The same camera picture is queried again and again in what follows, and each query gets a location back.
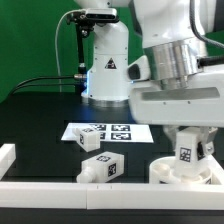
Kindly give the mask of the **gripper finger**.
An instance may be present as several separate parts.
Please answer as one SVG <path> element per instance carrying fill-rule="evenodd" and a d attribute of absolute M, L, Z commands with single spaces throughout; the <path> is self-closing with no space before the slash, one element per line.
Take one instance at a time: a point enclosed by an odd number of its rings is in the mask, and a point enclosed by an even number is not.
<path fill-rule="evenodd" d="M 179 127 L 175 125 L 164 125 L 163 132 L 170 140 L 173 152 L 176 152 L 177 133 L 179 132 Z"/>
<path fill-rule="evenodd" d="M 216 127 L 201 127 L 201 144 L 205 155 L 211 155 L 214 153 L 213 141 L 217 134 L 218 129 Z"/>

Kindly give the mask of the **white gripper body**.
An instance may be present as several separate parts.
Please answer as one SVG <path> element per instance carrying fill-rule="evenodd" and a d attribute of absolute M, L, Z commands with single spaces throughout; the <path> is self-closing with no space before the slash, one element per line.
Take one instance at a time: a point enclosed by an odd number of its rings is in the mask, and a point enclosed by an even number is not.
<path fill-rule="evenodd" d="M 129 104 L 142 124 L 224 127 L 224 76 L 193 76 L 187 88 L 177 90 L 137 83 Z"/>

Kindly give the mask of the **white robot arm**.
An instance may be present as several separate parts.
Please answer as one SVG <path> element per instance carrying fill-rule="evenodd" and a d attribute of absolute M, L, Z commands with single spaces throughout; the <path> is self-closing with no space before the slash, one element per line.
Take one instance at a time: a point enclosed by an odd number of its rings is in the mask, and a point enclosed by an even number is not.
<path fill-rule="evenodd" d="M 224 0 L 120 0 L 132 10 L 144 55 L 130 93 L 132 117 L 164 126 L 224 127 L 224 58 L 207 55 Z"/>

